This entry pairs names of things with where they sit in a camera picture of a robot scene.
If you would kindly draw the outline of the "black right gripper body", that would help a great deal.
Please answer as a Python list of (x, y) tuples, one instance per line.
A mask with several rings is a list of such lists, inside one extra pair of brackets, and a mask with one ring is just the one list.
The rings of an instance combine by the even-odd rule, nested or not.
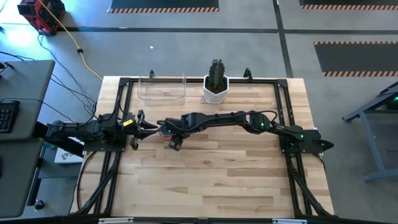
[(166, 133), (175, 134), (183, 133), (188, 136), (189, 134), (199, 132), (199, 120), (198, 113), (189, 113), (181, 116), (180, 119), (177, 118), (167, 118), (166, 119)]

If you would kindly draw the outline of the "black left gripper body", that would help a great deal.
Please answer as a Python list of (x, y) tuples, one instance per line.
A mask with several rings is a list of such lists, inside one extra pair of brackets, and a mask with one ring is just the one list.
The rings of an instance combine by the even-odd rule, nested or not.
[(143, 119), (144, 112), (139, 110), (138, 114), (128, 113), (121, 123), (123, 133), (132, 136), (130, 146), (133, 150), (138, 150), (138, 140), (144, 139), (144, 130), (141, 128)]

